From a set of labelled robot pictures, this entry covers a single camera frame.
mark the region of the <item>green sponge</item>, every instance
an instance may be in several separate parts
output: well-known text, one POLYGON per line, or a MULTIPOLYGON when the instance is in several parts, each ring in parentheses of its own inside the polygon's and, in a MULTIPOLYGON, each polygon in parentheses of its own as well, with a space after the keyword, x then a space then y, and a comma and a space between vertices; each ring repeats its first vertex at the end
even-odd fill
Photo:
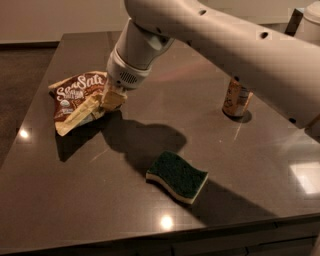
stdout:
POLYGON ((160 183, 177 200, 192 204, 208 178, 180 156, 165 151, 146 173, 146 179, 160 183))

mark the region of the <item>table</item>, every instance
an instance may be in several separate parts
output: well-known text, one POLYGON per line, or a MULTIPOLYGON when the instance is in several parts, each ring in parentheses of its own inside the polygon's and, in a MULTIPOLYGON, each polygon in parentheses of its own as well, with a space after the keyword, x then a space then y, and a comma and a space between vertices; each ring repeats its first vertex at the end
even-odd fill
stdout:
POLYGON ((319 143, 255 96, 226 117, 228 76, 178 41, 121 111, 57 136, 48 85, 104 71, 118 36, 63 36, 0 171, 1 254, 320 213, 319 143), (146 183, 164 150, 209 173, 192 206, 146 183))

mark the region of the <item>can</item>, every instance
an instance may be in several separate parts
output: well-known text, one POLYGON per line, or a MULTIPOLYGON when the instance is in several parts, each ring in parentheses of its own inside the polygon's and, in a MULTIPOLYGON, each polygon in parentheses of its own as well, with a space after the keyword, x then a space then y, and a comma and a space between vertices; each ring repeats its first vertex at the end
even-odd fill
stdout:
POLYGON ((222 111, 230 117, 243 117, 253 93, 231 78, 222 111))

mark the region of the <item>dark floor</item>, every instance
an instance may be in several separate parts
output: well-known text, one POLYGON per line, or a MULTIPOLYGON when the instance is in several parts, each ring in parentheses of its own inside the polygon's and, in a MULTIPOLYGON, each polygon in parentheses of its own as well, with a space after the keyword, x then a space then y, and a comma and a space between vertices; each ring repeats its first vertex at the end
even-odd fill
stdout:
POLYGON ((0 168, 55 48, 0 49, 0 168))

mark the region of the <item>white robotic arm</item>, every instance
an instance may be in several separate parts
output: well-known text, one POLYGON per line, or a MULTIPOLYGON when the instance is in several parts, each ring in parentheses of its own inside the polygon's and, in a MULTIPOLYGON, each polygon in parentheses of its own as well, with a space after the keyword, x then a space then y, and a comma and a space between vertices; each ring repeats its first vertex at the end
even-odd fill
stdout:
POLYGON ((210 9, 197 0, 125 0, 127 26, 110 82, 135 89, 173 38, 187 43, 298 128, 320 115, 320 48, 210 9))

